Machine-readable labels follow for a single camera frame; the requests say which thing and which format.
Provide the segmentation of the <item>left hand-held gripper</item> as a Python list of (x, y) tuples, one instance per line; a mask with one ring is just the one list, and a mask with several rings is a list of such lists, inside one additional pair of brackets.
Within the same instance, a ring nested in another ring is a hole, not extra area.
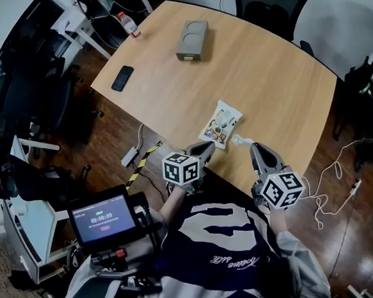
[(200, 190), (202, 169), (216, 150), (214, 141), (202, 141), (185, 148), (185, 153), (171, 152), (162, 160), (163, 179), (174, 186), (184, 188), (189, 194)]

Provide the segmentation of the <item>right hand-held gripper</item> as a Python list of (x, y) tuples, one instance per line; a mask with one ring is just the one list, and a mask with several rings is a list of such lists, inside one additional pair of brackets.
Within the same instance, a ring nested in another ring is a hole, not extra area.
[(281, 172), (283, 159), (264, 144), (253, 143), (250, 148), (252, 166), (259, 179), (252, 186), (252, 196), (257, 206), (286, 209), (295, 205), (305, 190), (297, 172)]

